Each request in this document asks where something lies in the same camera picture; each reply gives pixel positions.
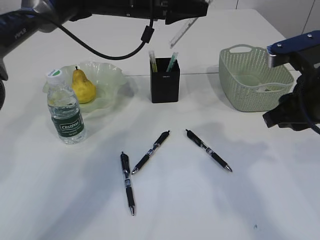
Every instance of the fruit bowl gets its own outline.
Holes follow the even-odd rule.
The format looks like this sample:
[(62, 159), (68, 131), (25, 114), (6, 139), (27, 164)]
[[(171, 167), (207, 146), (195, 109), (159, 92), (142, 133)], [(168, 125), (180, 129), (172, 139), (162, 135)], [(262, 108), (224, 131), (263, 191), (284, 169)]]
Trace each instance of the fruit bowl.
[[(122, 70), (110, 63), (85, 61), (77, 65), (64, 66), (60, 70), (65, 77), (65, 82), (71, 86), (73, 72), (76, 66), (84, 71), (87, 79), (96, 86), (96, 97), (88, 103), (81, 103), (82, 113), (90, 113), (96, 109), (107, 109), (111, 107), (116, 100), (118, 90), (127, 83)], [(44, 93), (49, 90), (46, 83), (42, 89)]]

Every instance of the cable connector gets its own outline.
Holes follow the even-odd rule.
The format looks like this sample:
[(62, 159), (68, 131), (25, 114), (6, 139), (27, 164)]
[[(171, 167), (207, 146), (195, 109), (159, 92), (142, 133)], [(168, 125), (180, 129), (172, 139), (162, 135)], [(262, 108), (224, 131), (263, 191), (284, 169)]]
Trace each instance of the cable connector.
[(141, 41), (147, 44), (150, 43), (150, 40), (154, 32), (155, 30), (151, 26), (145, 26), (144, 32), (141, 37)]

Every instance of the black pen holder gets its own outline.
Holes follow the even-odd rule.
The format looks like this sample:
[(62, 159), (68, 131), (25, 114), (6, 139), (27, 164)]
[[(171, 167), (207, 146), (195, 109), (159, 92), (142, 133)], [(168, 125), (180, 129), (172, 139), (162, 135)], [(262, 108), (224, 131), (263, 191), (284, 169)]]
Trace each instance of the black pen holder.
[(176, 103), (179, 100), (180, 68), (178, 61), (170, 72), (166, 72), (170, 58), (156, 58), (158, 72), (154, 72), (150, 62), (151, 101), (154, 104)]

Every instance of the plastic basket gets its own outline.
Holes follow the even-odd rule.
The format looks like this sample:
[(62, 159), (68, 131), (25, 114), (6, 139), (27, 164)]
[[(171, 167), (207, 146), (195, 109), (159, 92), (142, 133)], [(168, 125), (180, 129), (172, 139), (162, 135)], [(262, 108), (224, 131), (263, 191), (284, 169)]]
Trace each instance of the plastic basket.
[[(248, 52), (231, 52), (245, 47)], [(269, 68), (267, 51), (246, 44), (220, 52), (219, 78), (223, 91), (233, 107), (242, 112), (274, 109), (279, 98), (287, 94), (294, 78), (285, 66)]]

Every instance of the yellow pear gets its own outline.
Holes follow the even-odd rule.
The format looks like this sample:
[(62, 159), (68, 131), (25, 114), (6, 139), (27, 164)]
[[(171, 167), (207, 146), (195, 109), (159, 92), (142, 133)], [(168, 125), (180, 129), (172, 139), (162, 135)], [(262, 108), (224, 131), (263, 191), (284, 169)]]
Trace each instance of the yellow pear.
[(80, 104), (86, 104), (96, 97), (96, 86), (87, 79), (84, 71), (78, 69), (78, 67), (75, 67), (73, 71), (71, 87)]

